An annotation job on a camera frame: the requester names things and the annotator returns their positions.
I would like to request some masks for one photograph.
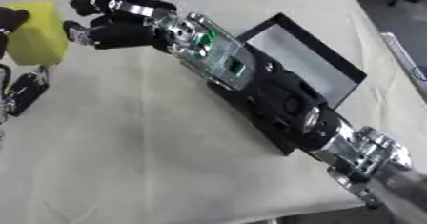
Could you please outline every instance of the robotic arm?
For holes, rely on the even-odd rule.
[[[152,45],[170,53],[283,152],[293,145],[325,162],[329,175],[370,207],[392,206],[396,202],[387,196],[403,196],[411,210],[422,210],[422,223],[427,221],[427,204],[420,205],[427,202],[396,190],[397,182],[427,193],[422,181],[406,177],[415,172],[405,147],[376,129],[355,130],[298,75],[207,16],[180,17],[173,4],[158,0],[72,0],[71,6],[83,16],[102,14],[90,28],[65,22],[71,41],[100,50]]]

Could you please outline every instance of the silver metal part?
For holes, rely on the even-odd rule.
[[[202,77],[229,90],[241,90],[251,81],[253,56],[206,16],[190,13],[164,28],[173,35],[170,53]]]
[[[168,51],[195,73],[228,90],[241,90],[252,79],[254,58],[240,43],[204,15],[190,13],[186,18],[176,12],[111,0],[111,11],[121,10],[149,17],[144,25],[161,30]],[[71,39],[92,45],[86,31],[71,30]]]
[[[9,34],[10,34],[10,31],[8,31],[7,29],[5,29],[5,28],[0,28],[0,33],[2,33],[3,35],[5,35],[5,36],[8,36]]]
[[[395,140],[370,127],[356,132],[343,120],[336,136],[322,149],[311,153],[330,166],[328,173],[336,182],[368,206],[381,202],[367,189],[375,173],[390,161],[406,168],[412,166],[408,150]]]
[[[69,28],[69,37],[72,42],[81,45],[94,45],[93,40],[89,37],[89,29],[82,26],[74,25]]]
[[[143,7],[138,5],[133,5],[122,0],[111,0],[109,3],[109,8],[111,10],[122,10],[136,15],[143,15],[146,17],[153,17],[154,8],[153,7]]]
[[[305,123],[302,131],[304,133],[309,132],[318,122],[320,117],[320,109],[318,107],[313,107],[311,111],[305,116]]]

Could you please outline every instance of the white tablecloth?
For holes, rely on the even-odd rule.
[[[0,5],[24,0],[0,0]],[[64,19],[82,20],[57,4]],[[355,0],[171,0],[239,34],[278,12],[368,78],[339,108],[427,173],[427,107]],[[71,45],[51,89],[4,126],[2,223],[241,223],[360,202],[302,152],[280,155],[172,57]]]

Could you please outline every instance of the yellow cube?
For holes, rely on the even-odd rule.
[[[30,19],[9,36],[7,52],[13,61],[17,65],[44,66],[61,62],[68,39],[53,3],[14,3],[7,7],[30,13]]]

